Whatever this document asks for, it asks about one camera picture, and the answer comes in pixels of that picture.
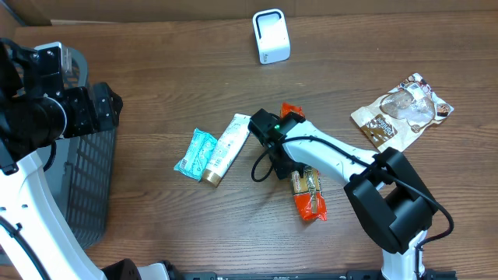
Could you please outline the teal wipes packet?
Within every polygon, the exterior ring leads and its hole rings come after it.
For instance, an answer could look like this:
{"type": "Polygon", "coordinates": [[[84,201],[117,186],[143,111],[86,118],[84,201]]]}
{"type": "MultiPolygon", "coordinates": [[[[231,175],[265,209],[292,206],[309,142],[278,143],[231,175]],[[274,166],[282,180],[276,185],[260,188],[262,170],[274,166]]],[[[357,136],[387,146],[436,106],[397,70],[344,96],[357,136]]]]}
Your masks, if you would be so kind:
{"type": "Polygon", "coordinates": [[[216,144],[216,138],[208,132],[196,128],[186,154],[174,166],[174,170],[196,181],[200,181],[216,144]]]}

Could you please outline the white cream tube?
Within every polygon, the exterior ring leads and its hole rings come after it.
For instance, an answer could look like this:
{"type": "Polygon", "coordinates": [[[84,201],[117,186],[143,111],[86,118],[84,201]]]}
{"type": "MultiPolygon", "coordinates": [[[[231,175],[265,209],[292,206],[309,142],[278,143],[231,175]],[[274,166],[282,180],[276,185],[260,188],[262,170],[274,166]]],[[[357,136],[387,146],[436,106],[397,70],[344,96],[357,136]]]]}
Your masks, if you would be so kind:
{"type": "Polygon", "coordinates": [[[235,114],[216,143],[202,174],[202,179],[218,187],[226,171],[236,159],[249,135],[250,116],[235,114]]]}

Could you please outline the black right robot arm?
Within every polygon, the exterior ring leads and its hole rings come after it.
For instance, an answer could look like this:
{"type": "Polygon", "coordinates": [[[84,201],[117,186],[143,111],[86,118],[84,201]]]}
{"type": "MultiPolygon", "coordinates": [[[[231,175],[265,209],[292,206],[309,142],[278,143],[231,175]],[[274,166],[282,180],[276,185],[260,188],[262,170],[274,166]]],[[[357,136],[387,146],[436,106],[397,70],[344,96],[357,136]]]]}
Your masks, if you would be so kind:
{"type": "Polygon", "coordinates": [[[438,207],[402,152],[355,148],[297,113],[278,117],[260,109],[248,129],[280,180],[310,166],[343,185],[363,230],[383,251],[383,278],[426,277],[423,244],[438,207]]]}

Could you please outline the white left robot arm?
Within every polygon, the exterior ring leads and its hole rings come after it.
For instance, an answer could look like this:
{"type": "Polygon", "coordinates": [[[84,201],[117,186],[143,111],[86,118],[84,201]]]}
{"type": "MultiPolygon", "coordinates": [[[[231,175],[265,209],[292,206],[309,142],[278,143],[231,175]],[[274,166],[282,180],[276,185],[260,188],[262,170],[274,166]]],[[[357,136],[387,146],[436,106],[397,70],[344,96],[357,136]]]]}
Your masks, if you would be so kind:
{"type": "Polygon", "coordinates": [[[98,268],[50,192],[38,149],[115,129],[122,99],[90,86],[81,54],[59,42],[34,48],[1,40],[1,245],[24,279],[172,279],[166,261],[124,259],[98,268]]]}

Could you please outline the beige nut snack pouch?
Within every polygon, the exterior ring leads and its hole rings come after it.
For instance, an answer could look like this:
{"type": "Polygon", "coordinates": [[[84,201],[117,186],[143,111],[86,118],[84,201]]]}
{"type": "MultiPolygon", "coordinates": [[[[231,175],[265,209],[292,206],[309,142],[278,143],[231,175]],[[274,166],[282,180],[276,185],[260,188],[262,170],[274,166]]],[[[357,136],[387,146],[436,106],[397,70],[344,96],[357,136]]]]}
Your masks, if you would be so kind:
{"type": "Polygon", "coordinates": [[[351,118],[379,151],[393,148],[402,152],[426,128],[442,123],[453,111],[414,73],[372,104],[351,113],[351,118]]]}

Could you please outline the orange noodle packet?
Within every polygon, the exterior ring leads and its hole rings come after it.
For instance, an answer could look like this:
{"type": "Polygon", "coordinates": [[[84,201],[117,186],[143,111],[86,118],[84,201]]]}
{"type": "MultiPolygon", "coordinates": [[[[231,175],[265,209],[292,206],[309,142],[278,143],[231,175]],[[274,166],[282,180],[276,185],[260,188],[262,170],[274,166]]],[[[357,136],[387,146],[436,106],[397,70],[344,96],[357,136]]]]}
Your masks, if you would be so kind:
{"type": "Polygon", "coordinates": [[[320,219],[327,221],[327,207],[321,191],[320,173],[311,166],[305,166],[303,173],[293,171],[290,184],[296,209],[304,221],[320,219]]]}

